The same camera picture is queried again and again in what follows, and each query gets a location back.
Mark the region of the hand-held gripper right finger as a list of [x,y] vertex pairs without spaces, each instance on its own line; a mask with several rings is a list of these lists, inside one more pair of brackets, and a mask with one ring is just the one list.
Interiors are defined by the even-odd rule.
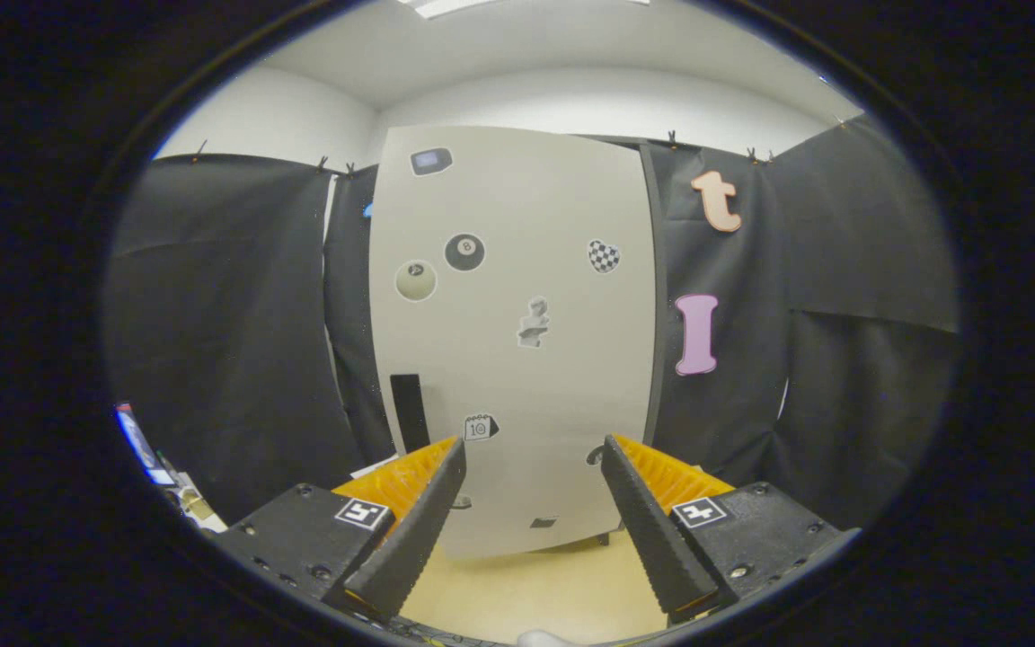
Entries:
[[771,483],[724,483],[620,435],[607,437],[600,470],[671,624],[767,597],[859,534]]

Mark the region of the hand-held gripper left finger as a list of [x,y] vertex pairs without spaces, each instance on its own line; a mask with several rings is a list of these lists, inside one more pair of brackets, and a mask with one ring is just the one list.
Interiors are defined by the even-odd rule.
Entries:
[[442,439],[332,489],[295,484],[214,545],[299,597],[389,621],[426,569],[465,471],[463,440]]

